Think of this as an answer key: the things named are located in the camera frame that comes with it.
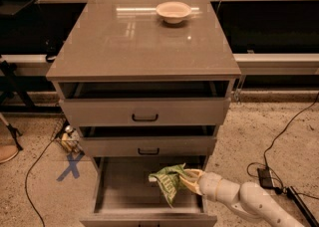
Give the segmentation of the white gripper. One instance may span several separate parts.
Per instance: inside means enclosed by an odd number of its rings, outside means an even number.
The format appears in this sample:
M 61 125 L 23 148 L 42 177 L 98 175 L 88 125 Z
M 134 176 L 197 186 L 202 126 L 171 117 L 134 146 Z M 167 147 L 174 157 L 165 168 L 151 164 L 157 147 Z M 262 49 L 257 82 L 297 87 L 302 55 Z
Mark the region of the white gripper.
M 204 195 L 213 202 L 236 202 L 240 185 L 222 178 L 213 172 L 204 173 L 201 169 L 186 169 L 185 172 L 193 178 L 199 178 L 198 183 L 181 177 L 181 183 L 191 192 Z

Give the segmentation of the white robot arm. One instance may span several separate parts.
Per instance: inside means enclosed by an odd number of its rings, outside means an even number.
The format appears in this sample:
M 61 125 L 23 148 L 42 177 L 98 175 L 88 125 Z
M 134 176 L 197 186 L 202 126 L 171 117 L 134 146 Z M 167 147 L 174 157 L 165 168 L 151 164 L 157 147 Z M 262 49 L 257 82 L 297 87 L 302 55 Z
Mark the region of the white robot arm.
M 272 227 L 304 227 L 254 182 L 237 184 L 200 169 L 186 169 L 179 179 L 191 192 L 223 204 L 243 219 L 264 220 Z

